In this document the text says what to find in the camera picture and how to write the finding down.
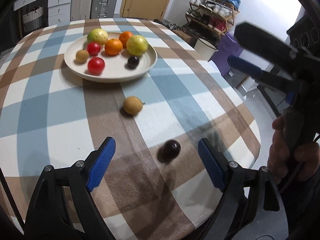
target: tangerine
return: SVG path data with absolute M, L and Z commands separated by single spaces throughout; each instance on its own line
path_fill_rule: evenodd
M 127 47 L 127 40 L 133 36 L 132 32 L 123 32 L 119 36 L 119 40 L 122 42 L 124 48 Z
M 106 42 L 104 50 L 109 56 L 116 56 L 123 49 L 122 42 L 119 39 L 110 39 Z

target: red shoe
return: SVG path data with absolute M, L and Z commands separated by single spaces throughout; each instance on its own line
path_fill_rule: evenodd
M 226 30 L 226 23 L 223 21 L 216 20 L 217 24 L 213 28 L 217 33 L 222 33 Z
M 211 20 L 210 20 L 210 22 L 209 22 L 209 24 L 208 24 L 208 27 L 213 29 L 213 28 L 216 26 L 216 24 L 217 24 L 216 21 L 217 21 L 217 20 L 212 17 Z

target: cardboard box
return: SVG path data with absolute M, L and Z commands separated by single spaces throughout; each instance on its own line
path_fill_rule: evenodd
M 181 39 L 183 39 L 186 43 L 190 43 L 191 36 L 189 36 L 188 34 L 185 34 L 183 31 L 177 31 L 177 30 L 173 30 L 173 32 L 176 35 L 178 35 Z

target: yellow-green fruit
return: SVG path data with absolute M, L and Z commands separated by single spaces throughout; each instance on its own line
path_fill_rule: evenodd
M 137 97 L 128 97 L 123 103 L 123 109 L 131 115 L 136 115 L 141 111 L 143 104 Z
M 131 55 L 141 56 L 147 51 L 149 44 L 145 37 L 134 35 L 127 41 L 127 50 Z
M 90 32 L 87 36 L 87 41 L 90 42 L 97 42 L 101 46 L 106 44 L 108 41 L 108 33 L 102 29 L 94 29 Z
M 77 51 L 76 54 L 76 60 L 83 64 L 87 61 L 87 59 L 89 58 L 89 52 L 87 52 L 85 49 L 81 49 Z

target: dark purple grape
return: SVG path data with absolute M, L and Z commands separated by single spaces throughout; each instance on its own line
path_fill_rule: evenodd
M 135 69 L 139 65 L 140 59 L 137 56 L 131 56 L 128 59 L 128 67 L 131 69 Z
M 164 143 L 162 146 L 162 158 L 166 161 L 171 161 L 176 158 L 181 150 L 180 143 L 175 140 L 169 140 Z

